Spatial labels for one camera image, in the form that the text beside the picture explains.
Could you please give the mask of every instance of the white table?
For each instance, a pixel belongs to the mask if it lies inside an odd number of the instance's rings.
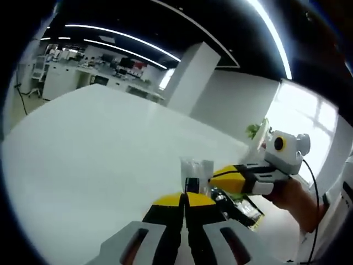
[[[156,198],[182,189],[180,156],[220,168],[239,163],[247,147],[156,103],[94,84],[30,113],[2,152],[10,200],[30,241],[49,264],[78,265],[141,220]],[[262,197],[255,202],[266,214],[260,238],[275,256],[295,253],[298,232],[281,237],[293,220]],[[185,261],[185,245],[176,264],[193,264]]]

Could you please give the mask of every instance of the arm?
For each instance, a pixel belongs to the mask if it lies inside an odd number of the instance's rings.
[[[295,179],[289,180],[280,189],[264,197],[278,208],[289,211],[305,232],[313,232],[326,213],[325,206],[320,205],[317,216],[316,202]]]

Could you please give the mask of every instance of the white cabinet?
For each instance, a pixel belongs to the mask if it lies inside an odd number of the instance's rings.
[[[77,87],[79,74],[76,68],[51,63],[44,84],[43,98],[53,100]]]

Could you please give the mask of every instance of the office desk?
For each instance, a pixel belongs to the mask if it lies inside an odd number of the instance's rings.
[[[94,68],[70,66],[58,62],[51,62],[44,84],[43,98],[53,100],[68,92],[75,91],[89,85],[91,76],[102,76],[108,79],[107,87],[128,92],[131,88],[137,89],[146,95],[146,99],[160,102],[164,98],[158,93],[140,86],[132,81],[123,80],[112,75],[99,72]]]

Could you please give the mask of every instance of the window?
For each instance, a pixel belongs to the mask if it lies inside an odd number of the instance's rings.
[[[310,153],[305,160],[317,177],[334,137],[338,111],[325,98],[289,81],[282,81],[266,115],[274,130],[292,135],[309,134]],[[302,165],[299,174],[311,185],[310,171]]]
[[[175,71],[175,69],[169,69],[169,70],[165,73],[165,75],[164,75],[164,77],[163,77],[161,83],[159,84],[159,89],[160,89],[160,90],[165,90],[165,88],[167,87],[167,84],[168,84],[170,78],[172,77],[174,71]]]

